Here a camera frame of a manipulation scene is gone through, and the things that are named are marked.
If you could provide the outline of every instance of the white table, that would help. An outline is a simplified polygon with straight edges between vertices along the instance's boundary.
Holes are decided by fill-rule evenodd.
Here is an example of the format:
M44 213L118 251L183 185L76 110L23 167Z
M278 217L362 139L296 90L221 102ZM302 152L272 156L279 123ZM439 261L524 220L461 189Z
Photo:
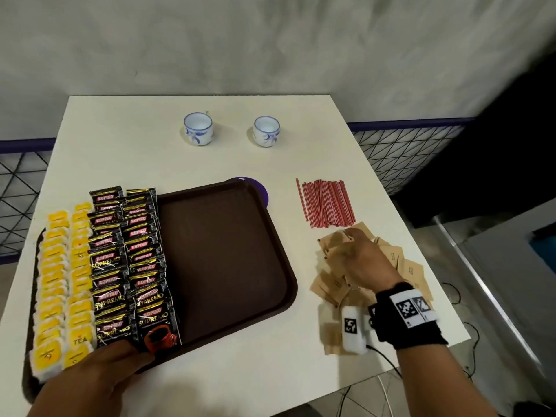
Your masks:
M205 147L180 137L184 116L208 111L216 139ZM256 117L278 118L272 148L247 138ZM268 211L299 284L287 311L164 363L126 393L129 415L270 416L389 369L376 353L325 356L309 291L317 266L295 178L344 180L358 221L425 266L443 336L451 345L469 336L330 96L71 97L0 323L0 404L5 415L29 405L21 378L30 306L35 240L46 215L121 184L173 192L246 175L268 190ZM395 351L378 346L397 364Z

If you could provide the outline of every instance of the wristband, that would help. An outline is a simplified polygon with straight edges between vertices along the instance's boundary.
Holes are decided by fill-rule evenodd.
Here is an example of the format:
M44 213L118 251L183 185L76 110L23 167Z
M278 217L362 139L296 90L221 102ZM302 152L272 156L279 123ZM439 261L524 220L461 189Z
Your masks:
M369 307L369 323L379 341L391 343L395 350L448 344L436 324L436 312L411 284L399 282L391 290L378 293L376 301Z

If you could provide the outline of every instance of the hand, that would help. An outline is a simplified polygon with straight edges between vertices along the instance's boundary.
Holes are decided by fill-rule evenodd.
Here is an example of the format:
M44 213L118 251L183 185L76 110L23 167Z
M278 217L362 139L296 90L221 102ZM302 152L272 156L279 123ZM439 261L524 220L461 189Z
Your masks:
M354 239L355 248L344 259L344 266L360 287L377 294L404 282L379 246L369 240L363 231L349 228L345 233Z
M133 374L155 358L118 341L50 379L27 417L117 417Z

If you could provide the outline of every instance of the coffee cup illustration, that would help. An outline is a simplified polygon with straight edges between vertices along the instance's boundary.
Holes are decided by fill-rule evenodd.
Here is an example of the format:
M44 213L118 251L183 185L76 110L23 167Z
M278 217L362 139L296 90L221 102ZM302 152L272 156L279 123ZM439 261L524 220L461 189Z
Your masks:
M172 333L168 325L160 325L151 329L143 340L145 346L154 354L156 351L166 350L176 345L177 336Z

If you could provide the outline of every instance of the black cable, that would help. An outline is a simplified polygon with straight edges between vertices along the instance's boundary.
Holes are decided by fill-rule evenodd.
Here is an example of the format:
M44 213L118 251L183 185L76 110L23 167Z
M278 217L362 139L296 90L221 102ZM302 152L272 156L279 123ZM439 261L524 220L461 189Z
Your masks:
M346 400L346 396L348 395L348 392L349 392L350 389L351 389L351 385L349 385L347 387L346 391L344 392L344 396L342 397L342 401L340 402L340 408L338 409L336 417L341 417L342 416L342 408L344 407L344 401Z
M477 348L477 344L479 343L479 340L481 339L481 336L479 334L479 330L477 328L475 328L475 326L473 326L472 324L470 324L469 322L462 322L464 325L469 325L471 326L473 329L475 329L475 332L477 332L477 340L475 341L475 343L473 343L473 371L471 373L467 373L466 371L465 374L467 375L467 377L469 379L471 379L471 381L473 381L472 377L475 374L475 371L477 370L477 362L475 360L475 350Z
M462 302L462 293L459 292L459 290L455 287L455 285L450 284L449 282L443 282L442 284L449 285L450 287L454 288L458 293L459 299L455 303L452 303L452 305L455 306L456 304L460 304Z
M388 359L388 357L386 357L381 351L377 350L377 349L374 348L374 347L371 347L370 345L367 345L367 348L368 348L369 350L376 351L376 352L379 353L382 357L384 357L384 358L386 359L386 361L387 361L388 363L390 363L390 366L392 366L392 368L396 371L396 373L397 373L397 374L399 375L399 377L401 378L401 373L400 373L399 370L396 368L396 366L394 366L394 364Z

